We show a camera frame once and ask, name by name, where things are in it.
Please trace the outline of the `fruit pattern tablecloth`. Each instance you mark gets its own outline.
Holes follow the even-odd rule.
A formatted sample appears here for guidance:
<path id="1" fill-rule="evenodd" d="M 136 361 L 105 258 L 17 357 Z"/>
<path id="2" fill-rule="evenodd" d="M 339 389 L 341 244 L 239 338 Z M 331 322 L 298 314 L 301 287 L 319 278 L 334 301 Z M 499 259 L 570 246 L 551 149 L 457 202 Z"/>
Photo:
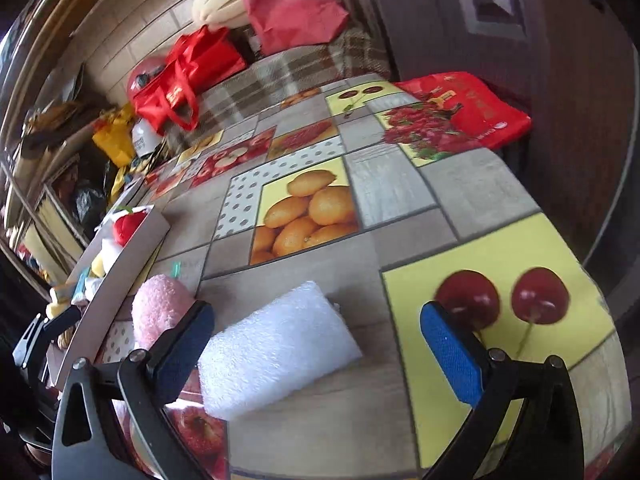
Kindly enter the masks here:
<path id="1" fill-rule="evenodd" d="M 457 270 L 498 290 L 486 344 L 570 370 L 585 475 L 602 476 L 626 437 L 631 404 L 622 346 L 597 284 L 521 182 L 484 148 L 441 162 L 383 139 L 408 96 L 371 76 L 330 84 L 286 110 L 228 128 L 224 145 L 273 148 L 218 176 L 197 157 L 167 164 L 143 196 L 169 223 L 152 272 L 174 274 L 215 308 L 218 328 L 306 281 L 341 308 L 363 356 L 286 399 L 217 427 L 198 460 L 214 479 L 410 478 L 435 463 L 468 410 L 420 337 L 418 314 Z M 355 232 L 256 260 L 253 238 L 288 182 L 328 170 L 352 189 Z"/>

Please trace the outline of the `shiny red tote bag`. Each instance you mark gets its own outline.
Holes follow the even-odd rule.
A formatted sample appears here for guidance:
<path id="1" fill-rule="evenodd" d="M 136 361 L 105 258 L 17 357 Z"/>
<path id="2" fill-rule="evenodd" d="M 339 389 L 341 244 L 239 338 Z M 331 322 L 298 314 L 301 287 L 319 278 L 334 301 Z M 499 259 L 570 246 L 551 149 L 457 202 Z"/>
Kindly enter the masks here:
<path id="1" fill-rule="evenodd" d="M 231 29 L 206 25 L 181 36 L 165 58 L 165 67 L 131 98 L 136 114 L 157 133 L 170 120 L 186 131 L 200 122 L 198 97 L 247 68 Z"/>

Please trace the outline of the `white cardboard tray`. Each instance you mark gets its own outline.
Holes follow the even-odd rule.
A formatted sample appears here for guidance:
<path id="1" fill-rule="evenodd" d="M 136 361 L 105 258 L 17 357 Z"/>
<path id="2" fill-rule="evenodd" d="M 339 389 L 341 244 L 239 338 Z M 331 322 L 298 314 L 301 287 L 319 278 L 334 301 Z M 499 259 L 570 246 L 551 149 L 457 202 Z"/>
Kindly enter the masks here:
<path id="1" fill-rule="evenodd" d="M 134 212 L 138 211 L 146 212 L 145 219 L 107 272 L 96 296 L 82 311 L 70 345 L 61 351 L 51 344 L 47 351 L 51 382 L 58 390 L 64 388 L 73 362 L 79 358 L 90 361 L 96 358 L 122 302 L 170 229 L 157 207 L 134 208 Z"/>

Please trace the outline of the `plaid covered sofa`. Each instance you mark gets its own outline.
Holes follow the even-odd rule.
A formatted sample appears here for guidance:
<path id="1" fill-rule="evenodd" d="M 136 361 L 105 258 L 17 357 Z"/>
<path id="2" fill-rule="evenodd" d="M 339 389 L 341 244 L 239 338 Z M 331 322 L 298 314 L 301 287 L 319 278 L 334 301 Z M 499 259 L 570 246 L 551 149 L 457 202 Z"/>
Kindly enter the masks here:
<path id="1" fill-rule="evenodd" d="M 330 82 L 367 74 L 390 78 L 390 61 L 381 39 L 364 29 L 345 29 L 329 44 L 295 47 L 266 56 L 198 97 L 198 126 L 187 132 L 170 122 L 166 145 L 172 156 L 206 133 L 229 127 L 294 94 Z"/>

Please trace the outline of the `red fabric bag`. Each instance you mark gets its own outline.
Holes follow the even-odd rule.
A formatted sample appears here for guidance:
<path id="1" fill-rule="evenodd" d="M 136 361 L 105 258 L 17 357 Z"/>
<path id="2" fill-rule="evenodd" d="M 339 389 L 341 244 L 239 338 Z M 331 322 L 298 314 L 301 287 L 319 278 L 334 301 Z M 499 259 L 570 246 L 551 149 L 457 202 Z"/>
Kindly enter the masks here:
<path id="1" fill-rule="evenodd" d="M 349 13 L 337 0 L 243 0 L 264 55 L 329 44 L 340 36 Z"/>

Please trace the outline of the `cream foam roll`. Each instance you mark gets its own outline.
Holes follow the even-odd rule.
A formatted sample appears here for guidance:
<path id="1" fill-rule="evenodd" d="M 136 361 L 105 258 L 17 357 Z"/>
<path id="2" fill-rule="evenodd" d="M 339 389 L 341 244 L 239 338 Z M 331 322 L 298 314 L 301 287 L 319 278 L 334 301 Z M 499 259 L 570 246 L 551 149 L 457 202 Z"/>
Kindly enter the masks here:
<path id="1" fill-rule="evenodd" d="M 198 27 L 240 28 L 250 24 L 243 0 L 193 0 L 191 13 Z"/>

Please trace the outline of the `red plush apple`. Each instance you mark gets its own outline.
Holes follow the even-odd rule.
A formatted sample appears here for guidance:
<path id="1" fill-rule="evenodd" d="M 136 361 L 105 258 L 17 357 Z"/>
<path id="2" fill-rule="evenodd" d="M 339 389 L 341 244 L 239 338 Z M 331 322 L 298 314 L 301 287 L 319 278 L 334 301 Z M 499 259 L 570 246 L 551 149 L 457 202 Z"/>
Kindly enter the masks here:
<path id="1" fill-rule="evenodd" d="M 145 209 L 138 211 L 127 209 L 126 214 L 118 217 L 113 223 L 114 242 L 120 247 L 125 247 L 147 215 L 148 212 Z"/>

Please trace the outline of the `white foam block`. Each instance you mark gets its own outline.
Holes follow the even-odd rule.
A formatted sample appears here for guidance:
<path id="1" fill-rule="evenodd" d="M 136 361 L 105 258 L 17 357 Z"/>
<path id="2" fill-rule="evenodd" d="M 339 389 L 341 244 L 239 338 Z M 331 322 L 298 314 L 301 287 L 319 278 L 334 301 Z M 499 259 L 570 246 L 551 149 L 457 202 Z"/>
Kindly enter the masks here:
<path id="1" fill-rule="evenodd" d="M 228 422 L 361 357 L 340 310 L 306 281 L 209 339 L 198 359 L 204 410 Z"/>

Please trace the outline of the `pink fluffy plush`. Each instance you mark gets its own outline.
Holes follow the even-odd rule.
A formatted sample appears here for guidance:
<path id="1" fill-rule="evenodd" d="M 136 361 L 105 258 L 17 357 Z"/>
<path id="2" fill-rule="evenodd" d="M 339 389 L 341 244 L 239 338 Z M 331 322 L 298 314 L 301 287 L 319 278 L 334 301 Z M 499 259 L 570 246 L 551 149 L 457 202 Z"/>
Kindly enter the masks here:
<path id="1" fill-rule="evenodd" d="M 195 298 L 181 282 L 165 274 L 148 278 L 132 300 L 134 346 L 149 350 L 160 335 L 175 327 Z"/>

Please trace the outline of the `yellow bag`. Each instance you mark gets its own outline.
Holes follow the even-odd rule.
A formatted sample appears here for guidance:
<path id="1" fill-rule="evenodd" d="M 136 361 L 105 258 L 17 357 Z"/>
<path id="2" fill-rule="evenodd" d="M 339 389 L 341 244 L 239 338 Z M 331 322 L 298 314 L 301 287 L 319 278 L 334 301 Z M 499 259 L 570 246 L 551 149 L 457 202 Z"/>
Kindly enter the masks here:
<path id="1" fill-rule="evenodd" d="M 93 143 L 118 167 L 126 167 L 134 160 L 134 108 L 127 103 L 123 107 L 106 110 L 93 122 Z"/>

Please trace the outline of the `red printed gift bag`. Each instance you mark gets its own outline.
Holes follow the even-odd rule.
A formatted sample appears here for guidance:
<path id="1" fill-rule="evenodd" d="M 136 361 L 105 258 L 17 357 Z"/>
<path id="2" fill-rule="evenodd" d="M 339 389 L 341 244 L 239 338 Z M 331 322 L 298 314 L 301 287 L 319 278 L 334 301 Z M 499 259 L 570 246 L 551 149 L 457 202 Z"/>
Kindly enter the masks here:
<path id="1" fill-rule="evenodd" d="M 431 74 L 396 86 L 450 113 L 454 127 L 490 150 L 520 140 L 533 127 L 532 118 L 500 100 L 480 78 L 467 72 Z"/>

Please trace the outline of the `yellow bamboo tissue pack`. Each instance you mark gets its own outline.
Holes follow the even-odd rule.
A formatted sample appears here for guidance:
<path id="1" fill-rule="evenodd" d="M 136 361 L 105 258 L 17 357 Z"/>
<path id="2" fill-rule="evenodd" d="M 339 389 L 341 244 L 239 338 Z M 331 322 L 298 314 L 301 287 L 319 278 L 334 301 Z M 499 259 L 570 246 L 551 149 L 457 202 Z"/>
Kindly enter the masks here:
<path id="1" fill-rule="evenodd" d="M 83 292 L 76 290 L 77 283 L 65 283 L 50 288 L 50 302 L 46 307 L 46 315 L 53 320 L 70 306 L 81 306 L 86 298 Z"/>

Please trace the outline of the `red helmet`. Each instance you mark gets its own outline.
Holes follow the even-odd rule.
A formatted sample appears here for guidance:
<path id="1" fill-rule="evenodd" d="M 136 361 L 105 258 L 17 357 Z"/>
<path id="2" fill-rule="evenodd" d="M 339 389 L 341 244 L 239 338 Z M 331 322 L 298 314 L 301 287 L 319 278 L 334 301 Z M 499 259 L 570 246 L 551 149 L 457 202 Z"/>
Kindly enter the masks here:
<path id="1" fill-rule="evenodd" d="M 130 102 L 151 80 L 160 74 L 166 66 L 165 55 L 149 55 L 140 61 L 128 76 L 126 83 L 127 98 Z"/>

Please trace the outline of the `white helmet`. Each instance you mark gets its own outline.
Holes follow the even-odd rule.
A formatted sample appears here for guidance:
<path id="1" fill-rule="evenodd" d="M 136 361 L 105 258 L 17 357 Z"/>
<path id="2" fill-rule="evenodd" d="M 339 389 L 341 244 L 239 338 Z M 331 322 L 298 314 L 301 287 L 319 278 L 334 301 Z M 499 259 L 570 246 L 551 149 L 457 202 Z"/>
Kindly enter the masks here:
<path id="1" fill-rule="evenodd" d="M 138 157 L 144 157 L 155 151 L 163 142 L 163 137 L 158 134 L 151 124 L 144 118 L 140 118 L 131 129 L 134 151 Z"/>

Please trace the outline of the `brown beige braided scrunchie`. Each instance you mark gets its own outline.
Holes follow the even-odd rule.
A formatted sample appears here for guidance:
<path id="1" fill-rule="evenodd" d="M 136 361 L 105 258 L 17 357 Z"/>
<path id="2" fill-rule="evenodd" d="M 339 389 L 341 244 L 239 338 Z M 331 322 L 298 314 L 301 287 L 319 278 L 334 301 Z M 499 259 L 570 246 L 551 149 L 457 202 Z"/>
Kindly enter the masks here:
<path id="1" fill-rule="evenodd" d="M 73 336 L 75 333 L 75 326 L 70 326 L 66 328 L 64 332 L 58 335 L 58 339 L 56 340 L 56 345 L 61 351 L 66 351 L 72 342 Z"/>

